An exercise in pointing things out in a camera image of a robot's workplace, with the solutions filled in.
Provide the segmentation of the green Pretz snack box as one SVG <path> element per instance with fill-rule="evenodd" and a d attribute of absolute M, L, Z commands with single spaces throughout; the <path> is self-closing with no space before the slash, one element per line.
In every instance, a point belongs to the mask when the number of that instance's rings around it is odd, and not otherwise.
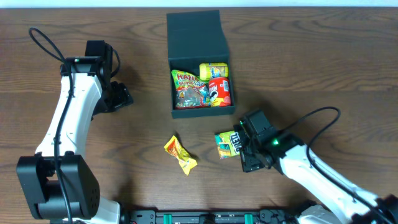
<path fill-rule="evenodd" d="M 227 159 L 240 155 L 242 146 L 237 132 L 227 131 L 215 134 L 215 142 L 220 159 Z"/>

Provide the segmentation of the red Pringles can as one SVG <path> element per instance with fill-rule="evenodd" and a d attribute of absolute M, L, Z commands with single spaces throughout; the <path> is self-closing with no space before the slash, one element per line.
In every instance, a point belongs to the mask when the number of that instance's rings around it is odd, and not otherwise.
<path fill-rule="evenodd" d="M 213 78 L 208 83 L 211 107 L 231 106 L 229 81 L 225 77 Z"/>

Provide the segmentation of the green Haribo gummy bag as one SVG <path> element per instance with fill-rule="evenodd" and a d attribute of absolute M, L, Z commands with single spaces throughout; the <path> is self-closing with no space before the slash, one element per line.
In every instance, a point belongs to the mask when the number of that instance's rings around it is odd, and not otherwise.
<path fill-rule="evenodd" d="M 172 70 L 175 84 L 175 107 L 178 110 L 210 106 L 210 92 L 204 82 L 188 72 Z"/>

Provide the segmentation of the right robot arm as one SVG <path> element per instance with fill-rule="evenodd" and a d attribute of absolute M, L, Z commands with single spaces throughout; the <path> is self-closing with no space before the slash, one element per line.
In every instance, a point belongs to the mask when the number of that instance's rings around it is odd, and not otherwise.
<path fill-rule="evenodd" d="M 318 137 L 337 122 L 334 118 L 309 143 L 275 128 L 262 110 L 245 114 L 234 131 L 239 136 L 244 172 L 274 168 L 306 188 L 319 201 L 300 212 L 298 223 L 397 223 L 397 197 L 380 198 L 352 183 L 312 150 Z"/>

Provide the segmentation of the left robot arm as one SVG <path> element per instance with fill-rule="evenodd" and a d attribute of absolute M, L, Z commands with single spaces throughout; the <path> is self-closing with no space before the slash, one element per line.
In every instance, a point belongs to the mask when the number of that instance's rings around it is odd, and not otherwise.
<path fill-rule="evenodd" d="M 16 172 L 35 219 L 52 223 L 128 223 L 123 206 L 100 195 L 85 161 L 93 116 L 133 103 L 127 87 L 112 81 L 117 52 L 103 40 L 89 40 L 82 57 L 60 67 L 62 89 L 50 127 L 32 156 L 22 156 Z"/>

